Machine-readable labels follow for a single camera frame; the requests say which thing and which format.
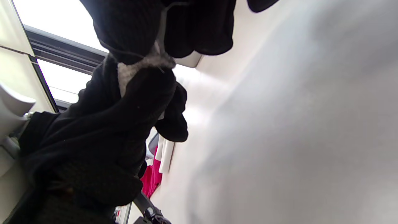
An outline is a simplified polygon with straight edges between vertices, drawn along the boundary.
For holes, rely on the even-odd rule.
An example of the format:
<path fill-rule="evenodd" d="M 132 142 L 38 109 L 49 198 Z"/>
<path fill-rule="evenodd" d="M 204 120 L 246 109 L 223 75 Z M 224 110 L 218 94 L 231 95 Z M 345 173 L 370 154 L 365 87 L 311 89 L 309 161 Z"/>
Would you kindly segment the person's left hand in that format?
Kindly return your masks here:
<path fill-rule="evenodd" d="M 279 0 L 247 0 L 249 9 L 254 13 L 259 13 L 267 10 Z"/>

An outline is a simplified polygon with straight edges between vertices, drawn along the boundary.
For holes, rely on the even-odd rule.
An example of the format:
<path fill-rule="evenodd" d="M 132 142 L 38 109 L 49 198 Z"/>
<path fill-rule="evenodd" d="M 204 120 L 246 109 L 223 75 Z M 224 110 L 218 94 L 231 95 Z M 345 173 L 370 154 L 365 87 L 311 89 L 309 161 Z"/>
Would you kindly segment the person's right hand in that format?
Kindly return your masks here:
<path fill-rule="evenodd" d="M 146 139 L 188 138 L 175 58 L 233 46 L 235 0 L 82 0 L 109 52 L 63 113 L 33 113 L 19 137 L 32 187 L 6 224 L 113 224 L 141 193 Z"/>

